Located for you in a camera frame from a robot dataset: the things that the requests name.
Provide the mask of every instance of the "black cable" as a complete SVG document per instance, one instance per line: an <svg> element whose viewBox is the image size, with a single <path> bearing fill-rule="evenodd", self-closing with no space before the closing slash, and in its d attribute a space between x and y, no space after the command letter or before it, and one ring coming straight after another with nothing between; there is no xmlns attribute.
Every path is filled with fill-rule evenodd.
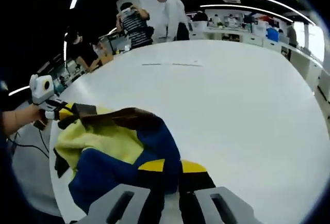
<svg viewBox="0 0 330 224"><path fill-rule="evenodd" d="M34 145L21 145L21 144L18 144L17 142L11 140L11 139L8 139L9 141L11 141L13 144L15 144L16 146L19 146L19 147L25 147L25 148L36 148L38 149L39 151L41 151L47 158L49 158L49 156L41 150L41 148L38 148L37 146L34 146Z"/></svg>
<svg viewBox="0 0 330 224"><path fill-rule="evenodd" d="M50 153L50 151L48 150L48 148L47 148L47 146L46 146L46 144L45 144L45 142L44 142L44 140L43 140L43 138L42 138L42 134L41 134L41 131L40 131L40 130L38 130L38 131L39 131L39 134L40 134L40 138L41 138L41 140L42 140L42 143L43 143L43 145L45 146L45 148L46 148L47 152L48 152L48 153Z"/></svg>

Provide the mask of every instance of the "white table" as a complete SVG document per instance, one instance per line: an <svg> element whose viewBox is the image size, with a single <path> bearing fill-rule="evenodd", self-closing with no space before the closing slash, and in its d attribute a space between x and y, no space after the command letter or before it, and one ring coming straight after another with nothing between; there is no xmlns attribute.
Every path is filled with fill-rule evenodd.
<svg viewBox="0 0 330 224"><path fill-rule="evenodd" d="M143 66L149 63L160 65ZM315 97L287 59L262 47L210 40L143 47L83 75L61 98L159 115L181 157L205 166L264 224L300 223L330 176L330 141ZM84 213L68 190L71 172L58 179L54 170L58 133L54 122L49 165L70 222Z"/></svg>

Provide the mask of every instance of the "blue cloth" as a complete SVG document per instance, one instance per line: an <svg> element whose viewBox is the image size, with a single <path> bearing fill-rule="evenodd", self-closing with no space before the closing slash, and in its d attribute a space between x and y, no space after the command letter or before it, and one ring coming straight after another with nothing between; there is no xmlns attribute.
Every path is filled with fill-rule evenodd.
<svg viewBox="0 0 330 224"><path fill-rule="evenodd" d="M267 38L274 42L278 42L278 31L273 28L268 28L267 29Z"/></svg>
<svg viewBox="0 0 330 224"><path fill-rule="evenodd" d="M119 184L134 185L138 168L146 162L165 159L164 193L177 190L179 174L182 171L180 153L175 141L159 118L159 125L152 130L137 130L137 137L144 145L144 150L133 165L115 159L99 150L84 150L78 161L77 174L69 184L74 202L85 213L90 205Z"/></svg>

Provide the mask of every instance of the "dark pants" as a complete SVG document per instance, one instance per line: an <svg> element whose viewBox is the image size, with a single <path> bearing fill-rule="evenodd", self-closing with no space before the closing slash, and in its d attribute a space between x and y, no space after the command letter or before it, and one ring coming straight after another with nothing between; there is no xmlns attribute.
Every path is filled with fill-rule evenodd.
<svg viewBox="0 0 330 224"><path fill-rule="evenodd" d="M292 47L297 47L297 44L289 43L289 45L292 46ZM288 49L288 50L289 50L289 52L288 52L288 61L290 61L291 60L291 49Z"/></svg>
<svg viewBox="0 0 330 224"><path fill-rule="evenodd" d="M58 216L49 215L35 209L34 214L37 219L36 224L65 224L64 220Z"/></svg>
<svg viewBox="0 0 330 224"><path fill-rule="evenodd" d="M139 45L132 45L130 49L133 50L133 49L137 49L138 47L144 47L144 46L148 46L148 45L151 45L151 44L153 44L152 40L150 40L148 42L141 43Z"/></svg>
<svg viewBox="0 0 330 224"><path fill-rule="evenodd" d="M176 41L189 40L189 31L184 23L179 23L176 33Z"/></svg>

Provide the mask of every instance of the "person's arm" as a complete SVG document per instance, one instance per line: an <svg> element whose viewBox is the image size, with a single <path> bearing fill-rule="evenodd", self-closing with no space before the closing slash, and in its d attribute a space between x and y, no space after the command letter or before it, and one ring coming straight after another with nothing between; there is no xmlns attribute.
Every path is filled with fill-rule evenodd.
<svg viewBox="0 0 330 224"><path fill-rule="evenodd" d="M101 48L101 50L103 51L104 55L107 55L107 54L108 54L108 50L107 50L107 48L103 45L103 43L98 42L97 46Z"/></svg>
<svg viewBox="0 0 330 224"><path fill-rule="evenodd" d="M25 109L6 111L3 112L2 115L4 133L6 136L9 136L21 127L40 120L43 116L43 110L38 106L31 104Z"/></svg>
<svg viewBox="0 0 330 224"><path fill-rule="evenodd" d="M123 27L122 27L122 25L121 25L121 23L120 23L120 13L118 13L117 14L117 21L116 21L116 28L117 28L117 33L120 33L120 32L122 32L123 31Z"/></svg>
<svg viewBox="0 0 330 224"><path fill-rule="evenodd" d="M89 66L87 66L86 62L84 61L84 59L83 59L81 56L79 56L79 57L76 59L76 61L77 61L77 63L80 64L83 68L85 68L87 72L90 71Z"/></svg>
<svg viewBox="0 0 330 224"><path fill-rule="evenodd" d="M146 10L144 10L142 8L139 8L136 5L131 5L130 8L131 9L136 9L138 11L138 13L140 14L141 19L143 19L143 20L149 20L150 19L150 15Z"/></svg>
<svg viewBox="0 0 330 224"><path fill-rule="evenodd" d="M168 15L169 15L169 26L168 26L168 38L167 41L171 42L174 40L179 27L179 15L177 11L176 0L167 0L166 2Z"/></svg>

